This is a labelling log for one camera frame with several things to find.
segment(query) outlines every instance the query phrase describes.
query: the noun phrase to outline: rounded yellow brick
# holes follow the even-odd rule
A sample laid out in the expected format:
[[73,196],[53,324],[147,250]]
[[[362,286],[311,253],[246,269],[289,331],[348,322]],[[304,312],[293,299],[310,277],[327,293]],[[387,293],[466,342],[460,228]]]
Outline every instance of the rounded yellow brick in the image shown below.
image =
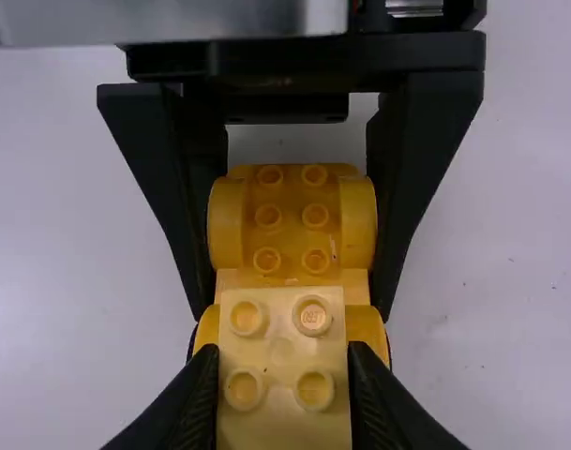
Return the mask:
[[258,303],[244,300],[231,309],[229,326],[238,336],[250,338],[258,335],[266,326],[267,317]]
[[262,166],[256,174],[260,186],[276,188],[283,184],[283,170],[279,166]]
[[306,186],[319,188],[326,183],[329,171],[320,164],[309,164],[302,169],[302,181]]
[[244,180],[219,178],[208,202],[208,249],[215,269],[243,265]]
[[302,223],[310,230],[319,230],[329,222],[329,210],[322,203],[311,203],[302,212]]
[[324,274],[331,265],[331,259],[321,248],[311,248],[302,255],[302,267],[308,273],[318,276]]
[[295,303],[292,321],[300,333],[310,338],[317,338],[330,328],[333,313],[326,301],[318,295],[311,295]]
[[272,275],[281,267],[281,254],[276,248],[262,247],[252,257],[254,269],[263,275]]
[[276,230],[283,220],[281,210],[275,204],[263,204],[256,210],[254,221],[263,230]]
[[311,413],[326,410],[335,398],[335,383],[324,370],[304,372],[295,382],[293,395],[297,404]]
[[263,377],[257,370],[234,370],[225,380],[224,394],[227,403],[245,413],[256,408],[263,399]]
[[369,269],[377,242],[377,201],[366,177],[339,180],[343,268]]

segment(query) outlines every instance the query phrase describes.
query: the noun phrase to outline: lego stud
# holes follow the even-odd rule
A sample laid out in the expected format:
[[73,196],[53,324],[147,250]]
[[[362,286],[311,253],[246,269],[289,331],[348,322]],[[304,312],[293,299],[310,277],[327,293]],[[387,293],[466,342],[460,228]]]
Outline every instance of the lego stud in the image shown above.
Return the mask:
[[302,181],[311,188],[319,188],[326,183],[328,174],[329,172],[324,166],[310,164],[302,169]]
[[311,413],[326,410],[335,398],[333,377],[322,370],[303,373],[295,382],[293,390],[297,404]]
[[263,204],[256,210],[254,220],[256,225],[264,230],[274,230],[278,228],[283,219],[281,210],[275,204]]
[[281,255],[276,248],[262,247],[254,252],[254,268],[263,275],[271,275],[281,267]]
[[327,271],[331,260],[324,250],[312,248],[302,256],[302,267],[312,275],[321,275]]
[[321,297],[312,295],[301,298],[293,307],[292,320],[295,328],[310,338],[326,333],[333,321],[329,304]]
[[263,399],[262,375],[254,369],[238,369],[229,374],[224,388],[227,402],[245,413],[256,408]]
[[283,183],[283,170],[279,166],[263,166],[256,178],[261,186],[274,188]]
[[258,334],[266,325],[266,316],[260,305],[251,300],[238,302],[231,310],[229,326],[238,336],[249,338]]
[[329,210],[321,203],[311,203],[302,212],[302,222],[311,230],[319,230],[329,221]]

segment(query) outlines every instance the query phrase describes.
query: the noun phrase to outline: lego brick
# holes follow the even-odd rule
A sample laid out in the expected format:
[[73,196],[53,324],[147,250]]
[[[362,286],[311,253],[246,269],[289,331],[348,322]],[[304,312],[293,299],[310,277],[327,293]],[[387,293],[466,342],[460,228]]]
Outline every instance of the lego brick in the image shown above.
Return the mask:
[[341,287],[222,293],[218,449],[349,449]]
[[343,285],[346,302],[368,305],[376,217],[372,184],[353,166],[232,169],[208,205],[215,302],[231,288]]

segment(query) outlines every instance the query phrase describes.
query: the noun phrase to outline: white surface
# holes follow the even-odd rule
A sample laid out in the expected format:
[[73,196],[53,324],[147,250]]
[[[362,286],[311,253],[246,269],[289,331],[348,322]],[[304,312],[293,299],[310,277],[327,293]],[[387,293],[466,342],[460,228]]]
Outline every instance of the white surface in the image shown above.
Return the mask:
[[[490,2],[486,101],[420,226],[395,372],[472,449],[571,448],[571,1]],[[120,52],[0,52],[0,449],[95,449],[182,367],[193,321],[99,116]],[[233,162],[362,163],[340,127],[241,127]]]

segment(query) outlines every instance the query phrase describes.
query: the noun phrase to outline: black mount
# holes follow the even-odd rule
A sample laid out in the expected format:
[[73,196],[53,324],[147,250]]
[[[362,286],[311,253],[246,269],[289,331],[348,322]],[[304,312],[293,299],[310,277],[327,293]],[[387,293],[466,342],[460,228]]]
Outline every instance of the black mount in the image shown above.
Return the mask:
[[196,42],[128,48],[139,83],[98,107],[160,222],[196,320],[214,301],[205,208],[227,171],[225,124],[336,123],[378,92],[367,172],[379,206],[370,296],[386,321],[414,231],[483,98],[476,31]]

